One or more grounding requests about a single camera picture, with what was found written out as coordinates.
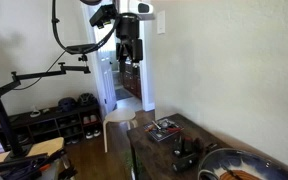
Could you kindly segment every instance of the white stool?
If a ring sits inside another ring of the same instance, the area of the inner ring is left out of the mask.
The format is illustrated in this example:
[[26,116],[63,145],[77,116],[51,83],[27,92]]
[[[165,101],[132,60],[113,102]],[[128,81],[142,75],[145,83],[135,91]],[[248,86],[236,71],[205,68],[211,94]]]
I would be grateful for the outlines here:
[[132,122],[134,127],[137,127],[137,121],[135,119],[136,115],[132,109],[128,108],[121,108],[116,109],[105,116],[104,120],[104,146],[105,146],[105,153],[107,153],[107,138],[106,138],[106,124],[108,122],[124,122],[127,121],[127,128],[130,129],[130,121]]

